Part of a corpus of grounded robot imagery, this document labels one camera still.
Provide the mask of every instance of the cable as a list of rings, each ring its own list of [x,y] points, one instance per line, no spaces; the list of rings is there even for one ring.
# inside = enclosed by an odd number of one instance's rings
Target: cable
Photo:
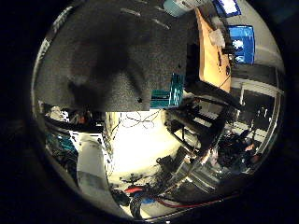
[[[165,201],[163,201],[161,199],[161,197],[157,197],[154,198],[158,203],[160,203],[161,205],[164,205],[166,207],[170,207],[170,208],[195,208],[195,207],[202,207],[202,206],[207,206],[207,205],[211,205],[214,203],[220,203],[223,202],[224,200],[228,200],[228,199],[232,199],[236,196],[238,196],[238,193],[235,193],[233,195],[230,195],[228,197],[224,197],[222,199],[218,199],[218,200],[214,200],[214,201],[210,201],[210,202],[205,202],[205,203],[193,203],[193,204],[171,204],[171,203],[166,203]]]
[[[216,89],[216,90],[214,90],[214,91],[217,91],[217,90],[219,90],[226,82],[227,82],[227,80],[231,77],[232,75],[230,74],[221,84],[220,84],[220,86]]]

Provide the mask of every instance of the red object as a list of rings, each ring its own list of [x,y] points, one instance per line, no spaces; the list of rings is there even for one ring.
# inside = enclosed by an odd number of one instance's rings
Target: red object
[[[126,192],[126,193],[135,193],[135,192],[138,192],[138,191],[141,191],[141,190],[143,190],[143,187],[140,187],[140,186],[130,186],[124,192]]]

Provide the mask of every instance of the computer monitor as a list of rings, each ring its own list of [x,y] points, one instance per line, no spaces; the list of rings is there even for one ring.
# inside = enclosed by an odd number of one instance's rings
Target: computer monitor
[[[249,25],[234,25],[228,27],[235,49],[236,63],[254,63],[255,39],[254,30]]]
[[[225,17],[241,15],[241,10],[235,0],[214,0],[217,11]]]

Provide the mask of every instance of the wire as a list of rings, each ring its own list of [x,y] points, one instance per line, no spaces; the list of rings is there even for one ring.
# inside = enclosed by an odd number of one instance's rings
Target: wire
[[[158,117],[160,111],[161,111],[161,109],[159,109],[158,111],[152,113],[151,115],[148,115],[148,116],[145,117],[144,119],[141,118],[141,114],[140,114],[138,111],[136,111],[136,113],[138,114],[139,119],[130,118],[130,117],[128,116],[128,114],[126,113],[126,119],[121,119],[121,117],[119,118],[119,123],[112,129],[112,131],[111,131],[111,136],[113,135],[113,132],[114,132],[116,129],[119,129],[121,123],[122,123],[122,127],[124,127],[124,128],[133,128],[133,127],[135,127],[136,125],[142,123],[142,125],[143,125],[143,127],[144,127],[145,129],[148,129],[148,128],[149,128],[149,127],[145,126],[145,123],[151,123],[151,124],[152,124],[152,127],[151,127],[151,128],[154,128],[155,125],[154,125],[153,121]],[[124,122],[125,120],[127,120],[127,119],[136,121],[136,124],[133,124],[133,125],[131,125],[131,126],[125,126],[125,125],[123,125],[123,122]]]

